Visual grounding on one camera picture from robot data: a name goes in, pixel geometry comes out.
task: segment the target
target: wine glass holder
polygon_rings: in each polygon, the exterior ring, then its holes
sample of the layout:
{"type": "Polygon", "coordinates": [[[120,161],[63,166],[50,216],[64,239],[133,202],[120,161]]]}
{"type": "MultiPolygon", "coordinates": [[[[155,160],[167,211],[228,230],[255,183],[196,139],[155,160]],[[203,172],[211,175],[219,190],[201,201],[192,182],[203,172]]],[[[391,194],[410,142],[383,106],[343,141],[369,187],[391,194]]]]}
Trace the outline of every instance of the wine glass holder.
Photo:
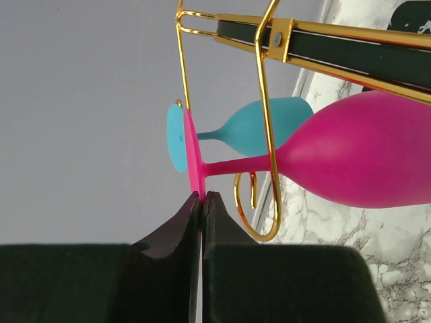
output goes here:
{"type": "MultiPolygon", "coordinates": [[[[273,18],[278,5],[279,0],[271,0],[262,17],[185,10],[183,0],[178,0],[176,10],[176,35],[185,105],[180,99],[176,101],[176,104],[184,106],[190,113],[193,110],[187,82],[183,33],[211,37],[216,42],[255,55],[274,200],[273,224],[269,232],[266,234],[256,232],[245,217],[240,201],[241,173],[238,173],[234,179],[234,198],[236,208],[247,231],[254,239],[262,242],[268,242],[277,235],[282,215],[265,59],[293,64],[370,89],[431,105],[431,90],[427,73],[423,71],[416,73],[421,67],[429,66],[426,64],[426,62],[430,62],[431,57],[429,52],[431,37],[429,35],[273,18]],[[185,16],[215,20],[218,22],[217,31],[186,28],[182,23],[185,16]],[[320,50],[322,47],[336,47],[337,50],[320,50]],[[360,57],[361,55],[355,55],[357,50],[361,50],[370,59],[365,61],[360,57]],[[378,60],[378,56],[385,57],[385,61],[378,60]]],[[[251,207],[255,208],[257,177],[254,172],[250,173],[250,177],[251,207]]]]}

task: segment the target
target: white marble surface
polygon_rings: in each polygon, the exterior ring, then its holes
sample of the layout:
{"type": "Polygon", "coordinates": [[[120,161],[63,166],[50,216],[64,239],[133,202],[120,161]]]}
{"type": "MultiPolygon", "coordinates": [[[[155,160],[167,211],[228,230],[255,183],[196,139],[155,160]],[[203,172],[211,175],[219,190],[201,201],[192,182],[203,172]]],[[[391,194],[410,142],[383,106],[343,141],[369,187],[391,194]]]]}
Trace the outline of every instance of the white marble surface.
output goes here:
{"type": "MultiPolygon", "coordinates": [[[[334,1],[327,22],[386,29],[405,1],[334,1]]],[[[362,86],[315,73],[304,96],[314,111],[362,86]]],[[[431,205],[358,209],[323,200],[281,177],[284,222],[272,243],[353,246],[367,261],[389,322],[431,322],[431,205]]],[[[272,224],[273,205],[262,232],[272,224]]]]}

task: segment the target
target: baseboard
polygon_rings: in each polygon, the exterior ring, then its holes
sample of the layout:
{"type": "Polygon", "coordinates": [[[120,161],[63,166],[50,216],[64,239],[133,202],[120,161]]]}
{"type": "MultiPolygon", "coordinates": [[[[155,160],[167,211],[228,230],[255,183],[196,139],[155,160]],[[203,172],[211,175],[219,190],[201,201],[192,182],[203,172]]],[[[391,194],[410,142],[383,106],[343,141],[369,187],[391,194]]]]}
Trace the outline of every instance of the baseboard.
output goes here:
{"type": "MultiPolygon", "coordinates": [[[[333,4],[334,0],[325,0],[322,6],[321,14],[319,16],[318,22],[325,22],[329,10],[333,4]]],[[[310,88],[310,84],[312,78],[314,76],[313,71],[309,71],[307,69],[301,69],[299,72],[298,80],[296,82],[294,91],[292,92],[292,96],[300,96],[301,98],[305,98],[308,89],[310,88]]],[[[251,222],[251,226],[256,230],[260,231],[260,220],[262,215],[268,213],[269,204],[272,201],[272,192],[271,192],[271,176],[269,172],[266,174],[262,191],[259,194],[259,198],[257,200],[257,207],[255,209],[255,213],[253,215],[253,220],[251,222]]]]}

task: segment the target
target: pink wine glass base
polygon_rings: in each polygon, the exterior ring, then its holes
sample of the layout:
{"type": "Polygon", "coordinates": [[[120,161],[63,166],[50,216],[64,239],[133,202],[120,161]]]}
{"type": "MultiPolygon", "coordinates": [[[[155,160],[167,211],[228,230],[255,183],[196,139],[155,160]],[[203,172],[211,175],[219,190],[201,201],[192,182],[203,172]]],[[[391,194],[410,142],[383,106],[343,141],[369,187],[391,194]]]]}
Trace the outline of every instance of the pink wine glass base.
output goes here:
{"type": "Polygon", "coordinates": [[[184,131],[186,139],[187,165],[189,167],[190,189],[198,192],[201,202],[205,201],[205,165],[202,161],[199,140],[197,138],[195,125],[191,113],[187,109],[184,111],[184,131]]]}

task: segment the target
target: wine glass base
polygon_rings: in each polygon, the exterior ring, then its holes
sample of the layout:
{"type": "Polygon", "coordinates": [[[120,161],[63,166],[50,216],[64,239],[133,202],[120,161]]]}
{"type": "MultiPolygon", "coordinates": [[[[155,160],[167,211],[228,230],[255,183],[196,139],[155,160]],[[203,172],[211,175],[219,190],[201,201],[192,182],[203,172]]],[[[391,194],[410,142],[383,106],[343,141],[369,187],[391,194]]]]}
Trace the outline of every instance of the wine glass base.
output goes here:
{"type": "Polygon", "coordinates": [[[184,112],[184,132],[186,142],[187,164],[189,167],[190,189],[192,192],[198,192],[201,202],[205,200],[205,170],[204,163],[201,157],[199,140],[197,138],[195,125],[191,117],[190,111],[187,109],[184,112]]]}
{"type": "Polygon", "coordinates": [[[166,139],[170,161],[177,172],[183,173],[187,170],[187,154],[184,134],[183,108],[177,104],[169,107],[166,119],[166,139]]]}

